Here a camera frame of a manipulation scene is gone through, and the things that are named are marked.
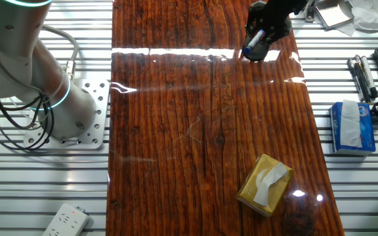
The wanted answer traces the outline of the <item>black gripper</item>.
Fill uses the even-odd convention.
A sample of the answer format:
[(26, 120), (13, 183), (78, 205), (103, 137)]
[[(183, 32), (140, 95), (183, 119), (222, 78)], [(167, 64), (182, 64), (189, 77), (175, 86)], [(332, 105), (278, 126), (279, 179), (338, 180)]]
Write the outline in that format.
[(255, 37), (259, 30), (264, 31), (264, 37), (261, 39), (263, 45), (272, 45), (285, 37), (290, 32), (289, 26), (285, 23), (288, 16), (292, 12), (298, 14), (306, 4), (307, 0), (254, 2), (248, 10), (245, 44), (256, 45), (259, 40)]

